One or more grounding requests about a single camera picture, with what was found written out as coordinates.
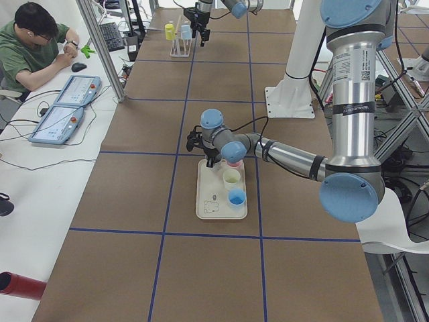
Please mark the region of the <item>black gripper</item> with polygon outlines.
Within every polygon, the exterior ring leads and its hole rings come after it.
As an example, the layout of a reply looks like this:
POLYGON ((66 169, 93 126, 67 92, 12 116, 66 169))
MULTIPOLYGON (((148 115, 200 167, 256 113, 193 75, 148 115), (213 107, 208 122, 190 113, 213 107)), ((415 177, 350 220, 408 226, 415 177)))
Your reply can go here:
POLYGON ((212 168, 215 163, 222 160, 221 153, 216 148, 208 148, 204 144, 202 132, 197 128, 200 125, 195 125, 193 130, 187 136, 186 149, 188 152, 193 151, 194 148, 199 148, 204 152, 206 158, 206 167, 212 168))
POLYGON ((183 10, 183 14, 190 21, 192 39, 196 37, 197 31, 200 32, 200 46, 204 47, 205 43, 210 39, 210 30, 206 29, 210 12, 202 11, 197 7, 188 7, 183 10))

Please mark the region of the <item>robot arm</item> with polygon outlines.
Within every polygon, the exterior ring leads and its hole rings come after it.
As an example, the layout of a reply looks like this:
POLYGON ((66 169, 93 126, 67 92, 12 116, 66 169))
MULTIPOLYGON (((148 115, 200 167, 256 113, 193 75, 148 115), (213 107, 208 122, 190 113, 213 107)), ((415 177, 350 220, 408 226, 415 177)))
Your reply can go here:
POLYGON ((302 178, 321 183, 319 198, 332 217, 351 223, 377 210, 385 185, 373 153, 375 56, 393 40, 395 1, 305 1, 284 78, 265 90, 270 117, 312 117, 311 72, 322 44, 332 52, 332 144, 330 158, 229 129, 219 110, 207 109, 187 138, 207 166, 253 154, 302 178))
POLYGON ((222 1, 222 3, 228 12, 219 17, 211 16, 213 1, 198 0, 193 7, 184 7, 183 14, 190 22, 190 25, 186 25, 186 31, 183 30, 182 35, 186 36, 186 39, 194 39, 196 34, 199 33, 200 46, 203 47, 210 38, 210 30, 207 28, 210 20, 221 19, 228 14, 231 14, 236 19, 242 18, 247 13, 257 15, 262 9, 264 1, 226 0, 222 1))

